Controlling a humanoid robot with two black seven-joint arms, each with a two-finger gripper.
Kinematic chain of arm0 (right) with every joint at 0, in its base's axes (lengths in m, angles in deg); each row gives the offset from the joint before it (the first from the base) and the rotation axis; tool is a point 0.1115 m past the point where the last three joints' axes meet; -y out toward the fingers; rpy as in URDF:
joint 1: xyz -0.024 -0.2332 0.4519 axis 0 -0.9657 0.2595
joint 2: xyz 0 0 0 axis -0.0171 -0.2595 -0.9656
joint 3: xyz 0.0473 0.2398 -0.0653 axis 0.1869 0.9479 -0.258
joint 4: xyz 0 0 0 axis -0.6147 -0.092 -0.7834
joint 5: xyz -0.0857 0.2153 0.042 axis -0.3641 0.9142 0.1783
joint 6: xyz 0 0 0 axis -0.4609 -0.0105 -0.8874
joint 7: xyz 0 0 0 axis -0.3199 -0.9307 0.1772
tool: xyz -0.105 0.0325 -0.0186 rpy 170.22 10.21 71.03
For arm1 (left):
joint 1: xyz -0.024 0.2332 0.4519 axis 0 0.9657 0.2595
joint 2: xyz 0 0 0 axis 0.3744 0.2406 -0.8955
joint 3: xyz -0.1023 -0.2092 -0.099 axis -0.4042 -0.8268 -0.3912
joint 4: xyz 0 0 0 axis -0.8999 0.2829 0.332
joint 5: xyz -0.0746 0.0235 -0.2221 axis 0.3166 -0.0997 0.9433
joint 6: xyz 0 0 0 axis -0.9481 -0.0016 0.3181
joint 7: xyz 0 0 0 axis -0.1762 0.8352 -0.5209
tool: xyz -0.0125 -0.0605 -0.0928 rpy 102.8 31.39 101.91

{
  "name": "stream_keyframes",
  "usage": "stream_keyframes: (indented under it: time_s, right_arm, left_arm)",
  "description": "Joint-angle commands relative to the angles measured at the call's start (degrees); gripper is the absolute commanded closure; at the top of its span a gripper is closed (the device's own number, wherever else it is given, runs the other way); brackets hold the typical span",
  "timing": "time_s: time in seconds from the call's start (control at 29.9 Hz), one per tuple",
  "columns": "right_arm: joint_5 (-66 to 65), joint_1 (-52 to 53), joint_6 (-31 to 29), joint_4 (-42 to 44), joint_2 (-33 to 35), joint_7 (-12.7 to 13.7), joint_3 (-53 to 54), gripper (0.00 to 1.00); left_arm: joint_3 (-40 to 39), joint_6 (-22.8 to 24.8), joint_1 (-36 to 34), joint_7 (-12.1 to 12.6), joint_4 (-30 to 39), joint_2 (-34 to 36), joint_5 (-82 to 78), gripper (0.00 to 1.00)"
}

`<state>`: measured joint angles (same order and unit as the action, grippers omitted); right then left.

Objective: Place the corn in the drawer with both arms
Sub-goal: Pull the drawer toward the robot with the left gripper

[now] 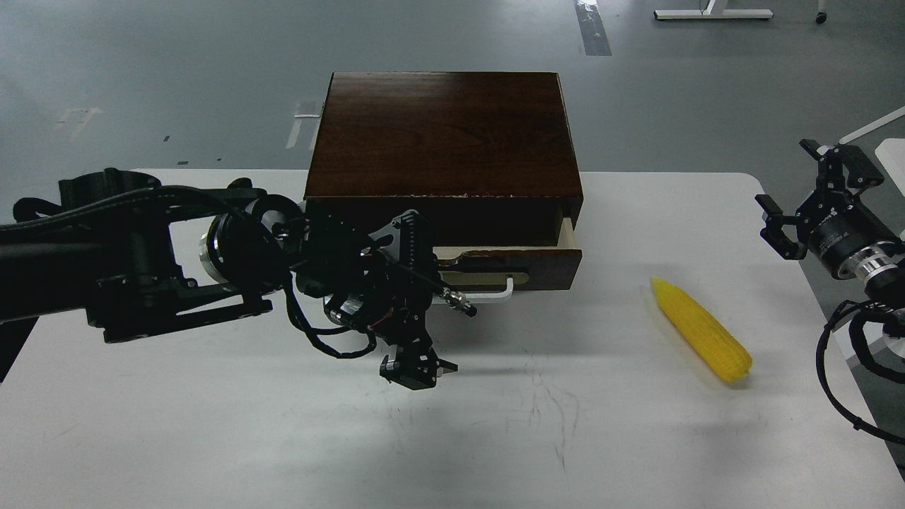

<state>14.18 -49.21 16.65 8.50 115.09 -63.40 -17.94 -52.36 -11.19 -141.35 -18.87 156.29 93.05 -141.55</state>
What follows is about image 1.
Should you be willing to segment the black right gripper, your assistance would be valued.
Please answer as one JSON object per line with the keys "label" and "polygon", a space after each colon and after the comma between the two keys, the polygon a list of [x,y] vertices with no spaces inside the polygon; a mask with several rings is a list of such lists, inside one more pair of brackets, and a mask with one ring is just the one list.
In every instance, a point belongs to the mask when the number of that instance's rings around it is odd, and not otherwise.
{"label": "black right gripper", "polygon": [[[795,216],[785,215],[769,194],[756,194],[763,211],[760,238],[786,260],[804,259],[807,249],[837,280],[868,281],[891,270],[903,257],[903,241],[860,202],[885,176],[856,145],[828,146],[814,139],[799,145],[817,161],[814,190]],[[785,226],[798,226],[800,242],[786,235]]]}

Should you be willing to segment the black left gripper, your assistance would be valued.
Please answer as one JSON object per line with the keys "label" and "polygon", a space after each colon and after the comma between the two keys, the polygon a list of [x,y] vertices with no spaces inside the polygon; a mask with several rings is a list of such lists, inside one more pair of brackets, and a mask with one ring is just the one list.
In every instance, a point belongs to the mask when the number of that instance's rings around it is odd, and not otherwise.
{"label": "black left gripper", "polygon": [[429,378],[458,373],[458,364],[436,353],[426,329],[432,284],[410,275],[361,275],[326,283],[321,293],[325,315],[336,325],[322,334],[374,333],[391,345],[379,367],[384,380],[426,390]]}

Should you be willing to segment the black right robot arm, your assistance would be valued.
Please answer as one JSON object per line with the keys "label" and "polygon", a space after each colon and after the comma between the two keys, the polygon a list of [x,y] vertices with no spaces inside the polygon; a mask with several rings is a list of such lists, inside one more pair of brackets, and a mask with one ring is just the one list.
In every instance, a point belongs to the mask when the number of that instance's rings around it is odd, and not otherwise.
{"label": "black right robot arm", "polygon": [[866,300],[841,302],[825,323],[815,356],[817,377],[831,405],[854,429],[902,445],[900,435],[869,424],[847,409],[831,392],[825,368],[831,332],[848,319],[851,348],[860,364],[882,379],[903,383],[901,371],[874,358],[864,333],[867,323],[879,323],[886,335],[903,337],[903,241],[862,200],[862,193],[879,187],[884,177],[856,145],[821,145],[814,139],[802,139],[800,145],[817,161],[814,190],[792,215],[783,213],[769,194],[757,194],[765,223],[760,236],[786,260],[813,254],[834,279],[863,284]]}

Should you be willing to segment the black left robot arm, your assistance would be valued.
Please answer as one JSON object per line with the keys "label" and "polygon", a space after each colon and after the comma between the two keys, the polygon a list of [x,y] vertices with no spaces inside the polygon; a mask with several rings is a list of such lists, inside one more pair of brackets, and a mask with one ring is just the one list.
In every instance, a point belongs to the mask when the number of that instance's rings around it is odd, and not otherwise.
{"label": "black left robot arm", "polygon": [[366,234],[249,178],[165,186],[116,168],[59,181],[59,197],[19,199],[2,226],[2,373],[45,315],[84,310],[121,344],[264,315],[278,292],[323,354],[353,360],[384,341],[381,377],[411,390],[457,370],[434,351],[426,313],[436,298],[477,310],[440,276],[417,211]]}

